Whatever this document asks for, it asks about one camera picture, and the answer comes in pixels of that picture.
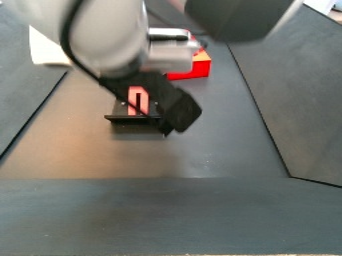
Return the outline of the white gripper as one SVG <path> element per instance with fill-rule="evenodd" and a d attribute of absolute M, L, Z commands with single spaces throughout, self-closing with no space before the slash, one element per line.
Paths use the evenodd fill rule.
<path fill-rule="evenodd" d="M 150 28 L 148 39 L 148 57 L 142 69 L 162 73 L 190 72 L 192 56 L 200 49 L 191 32 L 180 28 Z"/>

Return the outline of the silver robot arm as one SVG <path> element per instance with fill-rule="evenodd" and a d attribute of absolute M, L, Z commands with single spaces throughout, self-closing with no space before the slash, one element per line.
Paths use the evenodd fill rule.
<path fill-rule="evenodd" d="M 146 0 L 0 0 L 61 48 L 73 66 L 121 78 L 188 72 L 200 48 L 187 28 L 158 28 Z M 282 26 L 302 0 L 186 0 L 184 14 L 212 39 L 247 42 Z"/>

